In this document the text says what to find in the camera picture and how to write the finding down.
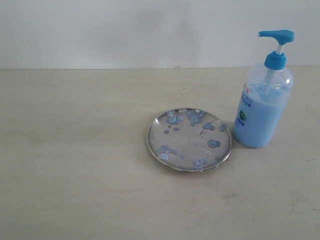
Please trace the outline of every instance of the plastic bottle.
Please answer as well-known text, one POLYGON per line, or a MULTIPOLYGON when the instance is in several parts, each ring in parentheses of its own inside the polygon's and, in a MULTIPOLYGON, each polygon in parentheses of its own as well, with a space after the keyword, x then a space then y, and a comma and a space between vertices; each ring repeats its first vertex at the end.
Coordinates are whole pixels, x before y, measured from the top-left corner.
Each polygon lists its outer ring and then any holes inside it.
POLYGON ((242 90, 233 135, 251 148, 262 148, 270 142, 294 84, 285 67, 283 48, 293 42, 295 34, 289 30, 261 31, 259 37, 272 37, 279 46, 267 55, 264 64, 250 70, 242 90))

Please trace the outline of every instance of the white wall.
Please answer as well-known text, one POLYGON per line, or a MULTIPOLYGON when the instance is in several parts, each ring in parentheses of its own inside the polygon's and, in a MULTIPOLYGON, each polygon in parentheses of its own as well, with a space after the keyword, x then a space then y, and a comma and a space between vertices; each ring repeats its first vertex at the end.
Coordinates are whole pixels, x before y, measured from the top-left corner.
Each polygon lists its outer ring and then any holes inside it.
POLYGON ((319 0, 0 0, 0 69, 243 67, 291 29, 289 65, 320 65, 319 0))

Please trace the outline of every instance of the blue liquid soap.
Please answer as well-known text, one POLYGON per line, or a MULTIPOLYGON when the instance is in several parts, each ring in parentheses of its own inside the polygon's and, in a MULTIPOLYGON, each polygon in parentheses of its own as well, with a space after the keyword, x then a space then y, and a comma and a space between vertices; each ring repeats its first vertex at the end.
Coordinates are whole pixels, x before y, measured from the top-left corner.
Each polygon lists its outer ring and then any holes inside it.
POLYGON ((235 116, 233 135, 251 148, 262 148, 272 139, 293 87, 293 76, 285 68, 283 46, 294 40, 289 30, 261 31, 260 37, 275 38, 277 51, 270 53, 264 64, 248 73, 235 116))

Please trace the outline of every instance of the round tray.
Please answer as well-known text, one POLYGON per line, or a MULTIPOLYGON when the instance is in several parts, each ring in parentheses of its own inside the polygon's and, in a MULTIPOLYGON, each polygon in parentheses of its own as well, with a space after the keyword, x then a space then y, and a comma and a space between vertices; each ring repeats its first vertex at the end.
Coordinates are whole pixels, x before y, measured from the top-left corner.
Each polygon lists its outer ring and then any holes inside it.
POLYGON ((146 143, 164 165, 178 171, 201 172, 217 167, 229 157, 232 137, 227 125, 211 113, 176 108, 150 124, 146 143))

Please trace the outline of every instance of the green logo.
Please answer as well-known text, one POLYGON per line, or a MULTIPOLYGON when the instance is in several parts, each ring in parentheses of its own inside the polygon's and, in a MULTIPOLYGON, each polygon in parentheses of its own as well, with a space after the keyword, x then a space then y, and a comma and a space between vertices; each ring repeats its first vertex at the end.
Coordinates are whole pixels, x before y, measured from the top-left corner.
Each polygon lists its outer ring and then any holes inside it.
POLYGON ((245 113, 244 113, 243 111, 240 111, 240 112, 239 112, 239 117, 240 117, 240 119, 241 119, 242 121, 247 120, 247 118, 246 118, 246 116, 245 116, 245 113))

